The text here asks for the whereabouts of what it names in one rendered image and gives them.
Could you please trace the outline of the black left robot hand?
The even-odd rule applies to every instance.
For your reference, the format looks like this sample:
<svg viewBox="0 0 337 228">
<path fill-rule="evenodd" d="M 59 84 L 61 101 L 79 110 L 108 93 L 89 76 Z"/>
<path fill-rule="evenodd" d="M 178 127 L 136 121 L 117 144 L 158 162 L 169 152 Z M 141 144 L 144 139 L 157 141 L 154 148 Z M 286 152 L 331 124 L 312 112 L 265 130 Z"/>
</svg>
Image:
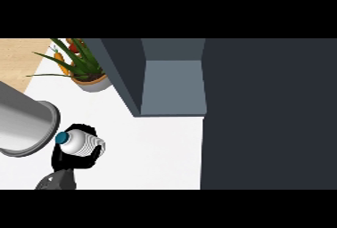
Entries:
<svg viewBox="0 0 337 228">
<path fill-rule="evenodd" d="M 101 156 L 102 146 L 98 145 L 86 157 L 74 156 L 62 152 L 59 144 L 55 145 L 52 155 L 52 168 L 55 171 L 92 168 Z"/>
</svg>

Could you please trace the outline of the white bottle with blue cap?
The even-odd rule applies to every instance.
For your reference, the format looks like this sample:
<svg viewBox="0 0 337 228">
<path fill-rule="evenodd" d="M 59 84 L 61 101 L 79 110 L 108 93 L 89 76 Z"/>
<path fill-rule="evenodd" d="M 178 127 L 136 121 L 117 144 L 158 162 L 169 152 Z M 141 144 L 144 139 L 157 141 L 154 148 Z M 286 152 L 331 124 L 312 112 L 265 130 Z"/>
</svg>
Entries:
<svg viewBox="0 0 337 228">
<path fill-rule="evenodd" d="M 61 132 L 55 137 L 55 142 L 59 144 L 61 150 L 65 154 L 79 157 L 87 157 L 96 147 L 101 147 L 99 154 L 104 154 L 105 152 L 104 139 L 79 129 Z"/>
</svg>

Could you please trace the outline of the dark grey cabinet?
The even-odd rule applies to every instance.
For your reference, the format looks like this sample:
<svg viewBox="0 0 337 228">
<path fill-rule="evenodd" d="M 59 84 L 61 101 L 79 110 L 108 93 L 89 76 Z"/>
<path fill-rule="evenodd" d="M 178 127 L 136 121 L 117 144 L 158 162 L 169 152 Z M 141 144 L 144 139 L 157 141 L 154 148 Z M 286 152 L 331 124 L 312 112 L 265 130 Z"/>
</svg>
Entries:
<svg viewBox="0 0 337 228">
<path fill-rule="evenodd" d="M 206 115 L 203 38 L 87 38 L 85 43 L 133 116 Z"/>
</svg>

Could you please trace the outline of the green potted plant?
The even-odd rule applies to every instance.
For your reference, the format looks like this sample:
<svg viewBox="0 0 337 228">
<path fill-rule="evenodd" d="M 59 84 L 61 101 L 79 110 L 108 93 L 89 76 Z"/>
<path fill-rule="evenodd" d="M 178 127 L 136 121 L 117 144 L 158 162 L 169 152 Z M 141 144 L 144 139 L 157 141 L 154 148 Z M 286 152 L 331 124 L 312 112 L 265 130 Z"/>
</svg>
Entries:
<svg viewBox="0 0 337 228">
<path fill-rule="evenodd" d="M 37 53 L 37 55 L 56 63 L 62 71 L 61 74 L 52 73 L 48 75 L 43 73 L 42 75 L 45 77 L 68 77 L 83 91 L 98 93 L 104 91 L 113 83 L 83 39 L 83 44 L 77 38 L 71 39 L 77 46 L 79 53 L 70 51 L 70 45 L 65 45 L 59 38 L 52 39 L 55 44 L 55 47 L 52 48 L 55 56 Z"/>
</svg>

